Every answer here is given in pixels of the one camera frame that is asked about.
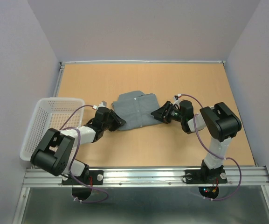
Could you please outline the grey long sleeve shirt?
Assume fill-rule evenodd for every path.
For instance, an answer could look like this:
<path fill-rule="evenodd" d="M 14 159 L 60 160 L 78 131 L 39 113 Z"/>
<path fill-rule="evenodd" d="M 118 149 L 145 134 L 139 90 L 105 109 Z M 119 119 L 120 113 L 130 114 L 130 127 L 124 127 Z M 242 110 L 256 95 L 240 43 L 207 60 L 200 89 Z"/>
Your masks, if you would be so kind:
<path fill-rule="evenodd" d="M 145 94 L 142 91 L 131 91 L 119 95 L 118 100 L 112 102 L 114 112 L 126 123 L 118 128 L 127 131 L 145 126 L 161 124 L 151 113 L 159 109 L 157 97 L 153 93 Z"/>

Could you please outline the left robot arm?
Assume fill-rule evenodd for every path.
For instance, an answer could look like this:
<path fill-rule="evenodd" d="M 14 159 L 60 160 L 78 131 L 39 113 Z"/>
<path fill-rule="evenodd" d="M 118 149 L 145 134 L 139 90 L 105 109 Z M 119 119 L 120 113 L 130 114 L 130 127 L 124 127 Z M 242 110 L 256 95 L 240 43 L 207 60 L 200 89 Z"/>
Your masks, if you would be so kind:
<path fill-rule="evenodd" d="M 81 127 L 48 129 L 31 155 L 30 162 L 53 176 L 67 175 L 65 185 L 103 184 L 103 171 L 93 171 L 76 160 L 81 145 L 97 142 L 105 131 L 116 131 L 126 124 L 112 109 L 99 107 L 95 116 Z"/>

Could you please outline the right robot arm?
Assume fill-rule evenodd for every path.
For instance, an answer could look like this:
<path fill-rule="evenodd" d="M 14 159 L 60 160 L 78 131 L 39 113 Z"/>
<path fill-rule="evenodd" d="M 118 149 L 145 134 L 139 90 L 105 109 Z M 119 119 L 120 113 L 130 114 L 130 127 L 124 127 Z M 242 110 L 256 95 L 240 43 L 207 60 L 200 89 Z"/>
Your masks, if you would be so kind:
<path fill-rule="evenodd" d="M 191 134 L 207 128 L 211 141 L 206 149 L 207 155 L 199 169 L 187 169 L 183 182 L 187 184 L 227 183 L 223 161 L 233 137 L 241 130 L 240 119 L 223 103 L 213 107 L 203 107 L 199 114 L 194 113 L 193 104 L 182 100 L 178 104 L 167 101 L 162 107 L 151 112 L 158 121 L 169 124 L 177 121 L 182 130 Z"/>

